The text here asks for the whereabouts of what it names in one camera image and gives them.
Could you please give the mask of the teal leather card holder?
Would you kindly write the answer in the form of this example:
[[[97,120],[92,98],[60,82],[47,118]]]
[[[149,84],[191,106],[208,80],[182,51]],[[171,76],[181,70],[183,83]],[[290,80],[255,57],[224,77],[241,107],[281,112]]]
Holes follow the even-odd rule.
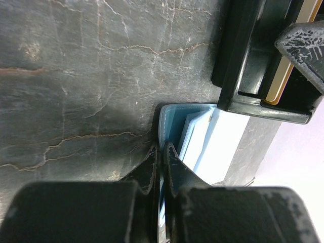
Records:
[[[159,144],[171,142],[180,160],[213,185],[224,181],[249,119],[216,104],[165,105],[159,115]]]

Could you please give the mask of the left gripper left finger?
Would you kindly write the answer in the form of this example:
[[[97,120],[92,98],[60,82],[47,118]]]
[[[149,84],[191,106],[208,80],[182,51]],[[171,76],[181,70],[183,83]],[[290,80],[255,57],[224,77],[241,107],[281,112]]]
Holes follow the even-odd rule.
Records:
[[[14,196],[1,242],[158,242],[159,154],[118,181],[35,182]]]

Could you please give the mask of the black plastic tray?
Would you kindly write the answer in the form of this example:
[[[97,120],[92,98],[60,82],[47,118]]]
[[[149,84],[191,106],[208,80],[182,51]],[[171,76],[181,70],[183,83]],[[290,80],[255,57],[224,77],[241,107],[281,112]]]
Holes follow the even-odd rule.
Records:
[[[230,1],[212,83],[221,89],[218,108],[249,116],[307,124],[323,100],[294,66],[277,105],[263,99],[283,56],[275,41],[304,1]]]

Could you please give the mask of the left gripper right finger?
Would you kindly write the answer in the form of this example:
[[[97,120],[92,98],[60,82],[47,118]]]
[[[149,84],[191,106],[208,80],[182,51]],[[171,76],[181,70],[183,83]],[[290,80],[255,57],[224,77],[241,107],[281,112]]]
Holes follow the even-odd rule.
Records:
[[[164,146],[166,237],[171,242],[319,242],[287,187],[213,187]]]

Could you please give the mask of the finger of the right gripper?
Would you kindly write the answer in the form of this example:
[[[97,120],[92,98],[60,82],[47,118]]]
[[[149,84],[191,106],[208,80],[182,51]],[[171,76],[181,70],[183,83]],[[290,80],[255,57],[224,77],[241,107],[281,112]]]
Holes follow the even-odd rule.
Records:
[[[323,94],[323,21],[290,25],[275,47]]]

